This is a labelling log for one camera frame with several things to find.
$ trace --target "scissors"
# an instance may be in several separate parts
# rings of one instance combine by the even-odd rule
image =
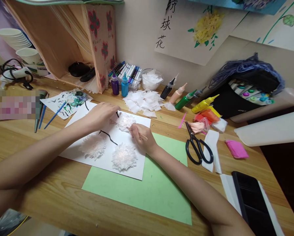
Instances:
[[[187,121],[185,121],[185,123],[186,123],[187,130],[189,131],[189,134],[190,134],[190,139],[188,139],[186,141],[186,145],[185,145],[186,154],[189,157],[189,159],[196,165],[200,165],[202,163],[202,160],[204,160],[204,162],[206,162],[207,164],[212,163],[214,161],[214,156],[213,156],[213,152],[210,149],[210,147],[203,140],[201,140],[201,139],[198,140],[198,138],[195,137],[189,123]],[[192,147],[194,148],[194,150],[196,152],[196,155],[197,155],[197,157],[199,159],[198,162],[193,159],[193,157],[191,156],[191,154],[189,152],[189,144],[190,144],[190,142],[191,142]],[[200,143],[203,144],[207,148],[207,150],[209,152],[209,155],[210,155],[210,160],[209,161],[205,158],[202,147],[200,146]]]

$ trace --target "hand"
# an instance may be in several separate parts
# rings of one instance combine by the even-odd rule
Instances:
[[[158,147],[151,130],[141,124],[132,124],[129,128],[129,131],[132,137],[135,139],[137,145],[150,156],[152,156],[152,152],[155,151]],[[148,140],[141,138],[139,134],[144,135]]]
[[[92,108],[87,115],[78,121],[80,122],[80,125],[85,128],[88,135],[106,126],[109,123],[110,118],[120,109],[119,106],[102,102]]]

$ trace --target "pink strip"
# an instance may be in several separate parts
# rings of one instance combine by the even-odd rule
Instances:
[[[181,120],[181,124],[180,124],[180,126],[179,126],[178,128],[182,128],[182,125],[183,125],[183,122],[184,122],[184,118],[185,118],[185,116],[186,116],[186,113],[184,114],[184,117],[182,118],[182,120]]]

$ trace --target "wall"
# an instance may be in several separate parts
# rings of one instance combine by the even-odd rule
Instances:
[[[271,63],[294,88],[294,52],[243,39],[228,37],[206,66],[200,66],[154,51],[167,0],[125,0],[116,5],[116,59],[141,68],[156,68],[167,84],[177,73],[175,87],[188,83],[186,90],[200,89],[228,60],[246,59],[259,53],[259,59]]]

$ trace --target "wooden desk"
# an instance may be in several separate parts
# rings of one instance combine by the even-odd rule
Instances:
[[[34,89],[45,89],[50,97],[74,87],[51,79],[35,79]],[[25,90],[21,84],[11,85],[7,90]],[[91,94],[93,102],[110,102],[128,111],[122,97],[113,96],[112,90],[103,94]],[[188,108],[181,111],[157,111],[157,119],[151,120],[152,132],[185,142],[189,134],[185,128],[177,129],[184,113],[192,121],[194,114]],[[46,109],[44,127],[54,115]],[[0,161],[26,148],[62,128],[68,123],[58,116],[47,129],[34,133],[34,120],[0,121]],[[259,147],[245,147],[250,158],[235,160],[225,140],[239,141],[234,133],[238,124],[229,121],[226,132],[219,136],[218,151],[222,172],[240,171],[257,178],[263,185],[285,235],[294,235],[294,213],[274,177]],[[220,177],[188,159],[189,168],[205,179],[225,196]],[[38,220],[55,225],[76,235],[210,235],[207,221],[192,205],[192,226],[137,209],[81,189],[90,166],[62,157],[56,158],[21,191],[14,208]]]

